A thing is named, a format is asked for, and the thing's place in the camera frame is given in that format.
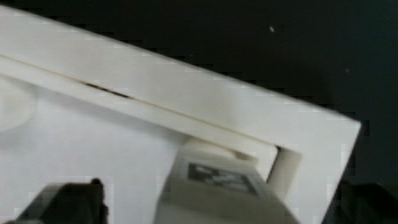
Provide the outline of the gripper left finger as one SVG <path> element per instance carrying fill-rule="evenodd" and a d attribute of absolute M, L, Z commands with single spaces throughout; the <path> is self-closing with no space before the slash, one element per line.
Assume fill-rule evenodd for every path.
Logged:
<path fill-rule="evenodd" d="M 102 180 L 49 184 L 15 224 L 109 224 Z"/>

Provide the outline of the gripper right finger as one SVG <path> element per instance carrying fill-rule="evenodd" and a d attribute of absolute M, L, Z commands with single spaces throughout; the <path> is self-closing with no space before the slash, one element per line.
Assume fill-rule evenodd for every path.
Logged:
<path fill-rule="evenodd" d="M 342 183 L 335 224 L 398 224 L 398 185 Z"/>

